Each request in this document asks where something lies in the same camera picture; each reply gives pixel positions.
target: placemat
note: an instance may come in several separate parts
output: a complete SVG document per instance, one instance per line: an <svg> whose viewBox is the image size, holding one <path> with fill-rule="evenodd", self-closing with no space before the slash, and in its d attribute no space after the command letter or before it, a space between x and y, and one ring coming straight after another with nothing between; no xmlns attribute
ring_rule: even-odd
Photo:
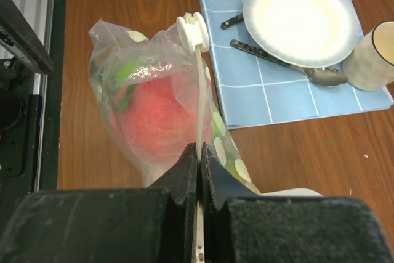
<svg viewBox="0 0 394 263"><path fill-rule="evenodd" d="M301 72L232 48L232 39L256 46L244 23L220 28L223 21L242 12L243 1L200 0L211 39L222 117L230 129L383 110L393 105L386 87L366 92L349 83L316 86Z"/></svg>

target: ceramic cup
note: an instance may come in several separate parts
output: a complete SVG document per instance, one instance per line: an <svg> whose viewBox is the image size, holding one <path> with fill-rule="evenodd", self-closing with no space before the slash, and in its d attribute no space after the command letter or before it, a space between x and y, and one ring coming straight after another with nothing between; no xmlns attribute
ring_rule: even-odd
<svg viewBox="0 0 394 263"><path fill-rule="evenodd" d="M394 81L394 21L383 22L369 32L343 61L349 82L373 91Z"/></svg>

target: white plate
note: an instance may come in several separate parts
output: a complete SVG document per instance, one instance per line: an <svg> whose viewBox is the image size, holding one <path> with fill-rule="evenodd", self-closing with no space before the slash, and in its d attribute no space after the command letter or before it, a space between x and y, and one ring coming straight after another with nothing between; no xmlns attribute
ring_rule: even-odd
<svg viewBox="0 0 394 263"><path fill-rule="evenodd" d="M245 0L245 25L271 55L303 67L341 62L358 41L349 0Z"/></svg>

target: wooden table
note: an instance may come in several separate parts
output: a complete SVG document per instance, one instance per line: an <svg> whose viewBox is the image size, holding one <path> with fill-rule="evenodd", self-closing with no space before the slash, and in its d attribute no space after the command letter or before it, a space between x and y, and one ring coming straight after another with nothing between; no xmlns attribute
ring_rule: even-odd
<svg viewBox="0 0 394 263"><path fill-rule="evenodd" d="M394 0L353 3L365 34L394 19ZM58 189L142 186L140 173L105 130L88 83L90 28L102 18L150 38L195 11L201 11L199 0L67 0ZM204 58L211 66L209 55ZM217 100L214 85L212 90ZM361 198L394 246L393 108L231 134L262 192L306 187L325 196Z"/></svg>

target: black utensil handle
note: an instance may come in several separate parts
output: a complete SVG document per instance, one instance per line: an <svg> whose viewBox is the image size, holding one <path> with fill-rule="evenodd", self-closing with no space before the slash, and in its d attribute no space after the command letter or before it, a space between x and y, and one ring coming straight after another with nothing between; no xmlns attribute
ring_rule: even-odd
<svg viewBox="0 0 394 263"><path fill-rule="evenodd" d="M258 47L255 47L255 46L250 46L250 45L243 43L241 41L233 39L233 40L231 40L230 45L236 49L240 49L241 51L248 52L249 54L252 54L257 57L263 58L265 60L280 64L282 66L285 66L285 67L292 66L291 64L286 63L286 62L274 57L273 55L270 55L268 52L266 52L263 49L259 49Z"/></svg>
<svg viewBox="0 0 394 263"><path fill-rule="evenodd" d="M242 22L243 20L244 20L244 15L239 14L227 21L224 21L220 27L221 27L221 29L226 30L227 28L234 26L235 24L238 24L238 23Z"/></svg>

